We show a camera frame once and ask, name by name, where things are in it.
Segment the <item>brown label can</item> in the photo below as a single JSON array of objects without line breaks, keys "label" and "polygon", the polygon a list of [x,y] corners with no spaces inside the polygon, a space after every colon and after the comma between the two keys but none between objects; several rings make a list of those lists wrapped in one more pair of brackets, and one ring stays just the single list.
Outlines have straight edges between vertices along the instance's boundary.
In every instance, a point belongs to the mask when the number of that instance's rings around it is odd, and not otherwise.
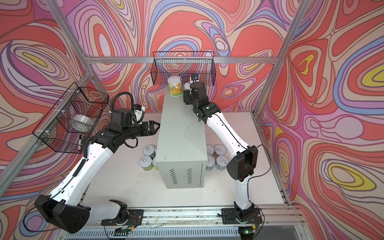
[{"label": "brown label can", "polygon": [[224,171],[227,168],[228,162],[229,162],[229,160],[225,155],[219,155],[216,158],[215,167],[219,171]]}]

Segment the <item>green label can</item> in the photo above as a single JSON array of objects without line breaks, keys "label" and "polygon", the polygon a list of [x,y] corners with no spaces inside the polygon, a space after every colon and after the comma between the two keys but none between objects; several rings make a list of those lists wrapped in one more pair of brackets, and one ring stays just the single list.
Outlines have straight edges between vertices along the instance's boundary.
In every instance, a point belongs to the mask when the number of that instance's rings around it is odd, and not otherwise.
[{"label": "green label can", "polygon": [[169,93],[173,97],[178,97],[182,94],[182,80],[179,76],[170,76],[167,79]]}]

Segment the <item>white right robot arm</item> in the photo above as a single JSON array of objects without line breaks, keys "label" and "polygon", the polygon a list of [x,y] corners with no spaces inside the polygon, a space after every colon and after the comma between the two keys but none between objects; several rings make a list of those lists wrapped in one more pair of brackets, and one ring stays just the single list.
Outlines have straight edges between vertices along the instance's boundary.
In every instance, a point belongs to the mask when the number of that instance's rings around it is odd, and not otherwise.
[{"label": "white right robot arm", "polygon": [[251,200],[249,180],[257,165],[259,150],[247,144],[230,126],[221,109],[210,102],[203,82],[189,82],[184,93],[186,105],[193,106],[193,112],[199,121],[204,122],[220,138],[232,158],[227,164],[227,171],[235,181],[236,198],[234,217],[222,215],[223,220],[246,223],[254,220],[254,225],[262,223],[262,214]]}]

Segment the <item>pink label can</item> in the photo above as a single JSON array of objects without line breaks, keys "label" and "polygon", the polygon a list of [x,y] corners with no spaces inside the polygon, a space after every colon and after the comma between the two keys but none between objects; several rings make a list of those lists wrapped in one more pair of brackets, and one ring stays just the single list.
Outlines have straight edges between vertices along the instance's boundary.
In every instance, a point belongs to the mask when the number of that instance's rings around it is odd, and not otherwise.
[{"label": "pink label can", "polygon": [[190,91],[191,90],[191,83],[189,83],[189,82],[185,83],[183,90],[184,91]]}]

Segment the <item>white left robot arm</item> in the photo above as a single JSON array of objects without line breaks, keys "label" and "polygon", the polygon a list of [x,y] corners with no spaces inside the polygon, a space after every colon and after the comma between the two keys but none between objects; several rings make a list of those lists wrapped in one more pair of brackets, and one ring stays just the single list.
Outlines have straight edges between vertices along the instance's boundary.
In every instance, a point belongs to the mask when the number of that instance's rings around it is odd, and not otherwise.
[{"label": "white left robot arm", "polygon": [[50,194],[40,195],[35,207],[43,219],[70,234],[80,231],[86,224],[111,221],[123,225],[129,219],[127,204],[110,200],[108,204],[82,206],[83,193],[103,164],[126,143],[139,137],[153,136],[160,128],[155,121],[129,124],[127,127],[108,125],[84,142],[84,156],[69,175]]}]

